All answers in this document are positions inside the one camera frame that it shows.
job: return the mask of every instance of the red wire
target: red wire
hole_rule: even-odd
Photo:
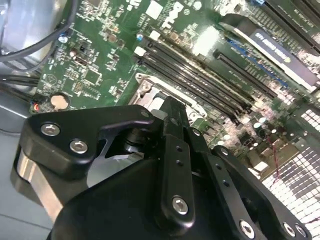
[[[313,220],[311,220],[311,221],[308,221],[308,222],[306,222],[305,224],[312,224],[312,223],[314,223],[314,222],[316,222],[316,221],[319,221],[320,220],[320,217],[316,217],[315,219],[313,219]]]
[[[271,187],[273,186],[273,184],[275,184],[278,180],[279,180],[279,163],[278,163],[278,159],[277,159],[277,149],[276,146],[272,144],[271,140],[269,137],[267,137],[267,141],[269,142],[269,144],[272,146],[273,149],[273,159],[274,159],[274,164],[275,164],[275,170],[276,170],[276,177],[271,185]]]

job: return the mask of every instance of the chip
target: chip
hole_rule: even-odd
[[[99,7],[101,0],[88,0],[95,7]]]

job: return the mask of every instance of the metal screw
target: metal screw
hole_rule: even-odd
[[[224,155],[228,156],[228,151],[225,150],[224,148],[221,148],[221,152],[222,152]]]
[[[141,114],[142,114],[144,117],[146,117],[146,118],[149,117],[149,113],[147,113],[147,112],[144,111],[144,110],[141,111]]]
[[[66,44],[68,42],[68,38],[66,36],[59,36],[58,41],[62,44]]]
[[[143,90],[144,92],[148,92],[150,89],[151,89],[151,86],[150,86],[149,84],[144,83],[144,84],[142,85],[142,90]]]
[[[84,141],[73,140],[70,143],[70,149],[76,154],[84,154],[86,151],[88,151],[88,145]]]
[[[141,74],[141,73],[137,73],[137,74],[135,75],[135,77],[136,77],[137,79],[142,79],[142,74]]]
[[[240,228],[244,235],[246,235],[249,239],[255,238],[255,231],[252,226],[244,220],[240,221]]]
[[[60,128],[52,123],[47,123],[41,126],[41,132],[44,135],[54,137],[60,133]]]
[[[303,230],[302,227],[300,227],[298,224],[295,225],[295,228],[298,230],[298,232],[304,236],[305,238],[307,237],[307,233],[305,232],[305,230]]]
[[[192,129],[192,131],[193,131],[193,133],[195,134],[195,135],[197,135],[197,136],[200,136],[201,135],[201,133],[197,130],[197,129]]]
[[[296,233],[293,230],[293,228],[286,222],[283,223],[284,229],[286,230],[286,232],[291,236],[291,237],[295,237]]]
[[[172,117],[170,120],[171,120],[171,122],[172,122],[174,125],[176,125],[176,126],[179,125],[179,123],[177,122],[177,120],[174,119],[173,117]]]
[[[181,215],[186,215],[188,212],[188,205],[181,197],[175,197],[172,200],[172,206]]]

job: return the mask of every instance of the motherboard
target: motherboard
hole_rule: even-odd
[[[210,148],[271,158],[269,143],[291,144],[292,112],[318,106],[319,27],[317,1],[82,0],[31,111],[152,110],[173,96]]]

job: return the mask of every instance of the white label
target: white label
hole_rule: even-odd
[[[134,53],[137,54],[138,56],[142,57],[145,53],[146,50],[144,50],[142,47],[137,46],[134,50]]]
[[[132,8],[137,9],[140,5],[142,0],[126,0],[127,3],[129,3],[129,5],[127,6],[127,10],[131,11]]]
[[[157,20],[162,9],[164,9],[163,6],[161,6],[159,3],[157,3],[156,1],[151,1],[150,5],[148,7],[148,9],[145,11],[145,13],[147,15],[149,15],[151,18],[153,18],[154,20]]]
[[[158,41],[158,38],[160,37],[160,33],[153,30],[151,33],[150,33],[150,38],[152,38],[153,40],[155,41]]]
[[[182,9],[184,9],[184,6],[180,2],[176,1],[173,5],[173,9],[169,12],[169,16],[165,18],[161,27],[170,29],[171,25],[169,23],[175,23],[175,19],[178,17],[178,14]]]

